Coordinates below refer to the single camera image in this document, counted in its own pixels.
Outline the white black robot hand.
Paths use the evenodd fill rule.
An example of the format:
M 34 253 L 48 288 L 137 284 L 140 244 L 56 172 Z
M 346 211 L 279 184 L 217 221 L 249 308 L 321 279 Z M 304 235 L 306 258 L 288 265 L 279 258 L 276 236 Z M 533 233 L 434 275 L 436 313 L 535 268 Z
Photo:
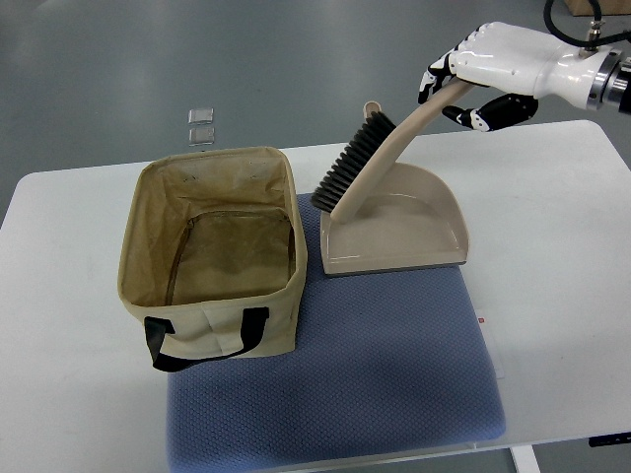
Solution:
M 504 94 L 481 107 L 443 109 L 444 116 L 464 127 L 495 131 L 532 118 L 538 101 L 547 96 L 580 109 L 599 108 L 619 61 L 620 53 L 610 46 L 585 52 L 552 34 L 489 23 L 428 67 L 418 102 L 425 103 L 452 78 L 497 89 Z

